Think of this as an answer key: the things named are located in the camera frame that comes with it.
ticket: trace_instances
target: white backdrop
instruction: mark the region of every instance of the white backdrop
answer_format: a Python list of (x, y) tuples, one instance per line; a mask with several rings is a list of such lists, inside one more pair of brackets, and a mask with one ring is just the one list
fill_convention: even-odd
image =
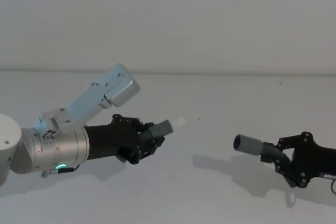
[(0, 68), (336, 74), (335, 0), (0, 0)]
[[(1, 223), (334, 223), (330, 181), (290, 189), (273, 167), (235, 152), (232, 143), (237, 133), (275, 143), (310, 131), (320, 145), (336, 148), (336, 78), (135, 77), (140, 93), (90, 125), (109, 123), (117, 112), (154, 122), (184, 115), (187, 126), (139, 165), (112, 157), (47, 179), (11, 173), (0, 188)], [(0, 111), (31, 126), (97, 78), (0, 72)]]

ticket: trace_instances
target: cable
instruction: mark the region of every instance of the cable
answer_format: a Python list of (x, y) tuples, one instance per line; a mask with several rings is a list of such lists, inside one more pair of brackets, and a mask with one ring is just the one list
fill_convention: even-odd
[(336, 181), (336, 179), (333, 179), (333, 181), (331, 182), (330, 189), (331, 189), (332, 193), (336, 195), (336, 191), (334, 190), (335, 181)]

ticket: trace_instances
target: green status light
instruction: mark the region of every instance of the green status light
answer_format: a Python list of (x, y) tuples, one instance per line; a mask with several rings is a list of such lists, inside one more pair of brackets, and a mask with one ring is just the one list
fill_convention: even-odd
[(56, 166), (56, 169), (60, 169), (60, 168), (64, 168), (64, 167), (67, 167), (67, 165), (66, 164), (60, 164), (60, 165)]

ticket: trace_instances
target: robotic arm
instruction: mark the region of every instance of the robotic arm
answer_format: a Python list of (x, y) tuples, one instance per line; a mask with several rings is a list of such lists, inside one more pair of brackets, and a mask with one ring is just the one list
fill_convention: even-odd
[(139, 89), (127, 69), (116, 65), (70, 106), (45, 112), (31, 128), (21, 129), (0, 114), (0, 185), (10, 169), (18, 174), (41, 171), (47, 177), (74, 172), (90, 159), (116, 156), (137, 164), (154, 154), (183, 120), (142, 123), (115, 114), (110, 124), (86, 126), (101, 110), (123, 105)]
[[(292, 160), (282, 152), (291, 148)], [(237, 135), (234, 149), (260, 155), (262, 162), (274, 163), (275, 171), (285, 177), (290, 187), (305, 188), (314, 177), (336, 179), (336, 150), (319, 146), (310, 132), (280, 138), (276, 145)]]

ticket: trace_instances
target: white wall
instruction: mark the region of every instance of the white wall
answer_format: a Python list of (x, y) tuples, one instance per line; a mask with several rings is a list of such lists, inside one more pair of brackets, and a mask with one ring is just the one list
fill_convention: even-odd
[(335, 0), (0, 0), (0, 67), (336, 74)]
[[(22, 127), (65, 106), (96, 74), (0, 72), (0, 112)], [(5, 224), (335, 223), (330, 181), (290, 189), (258, 157), (233, 150), (237, 133), (275, 143), (311, 131), (336, 148), (336, 78), (135, 76), (142, 90), (113, 113), (188, 124), (139, 165), (88, 161), (73, 174), (10, 173), (0, 188)]]

